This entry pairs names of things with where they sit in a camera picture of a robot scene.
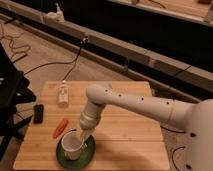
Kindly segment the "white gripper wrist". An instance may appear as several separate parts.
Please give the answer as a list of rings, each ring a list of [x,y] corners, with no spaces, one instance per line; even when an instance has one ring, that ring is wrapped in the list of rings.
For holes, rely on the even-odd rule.
[[[94,132],[94,128],[99,124],[101,116],[89,115],[85,111],[80,113],[79,125],[82,129],[78,130],[77,137],[86,141]]]

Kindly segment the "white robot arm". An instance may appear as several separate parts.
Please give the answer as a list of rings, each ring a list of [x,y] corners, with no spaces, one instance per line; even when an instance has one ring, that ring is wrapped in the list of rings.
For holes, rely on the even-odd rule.
[[[92,84],[86,88],[87,102],[80,113],[82,130],[95,128],[106,105],[166,123],[187,134],[183,171],[213,171],[213,99],[198,103],[160,97],[120,93],[110,85]]]

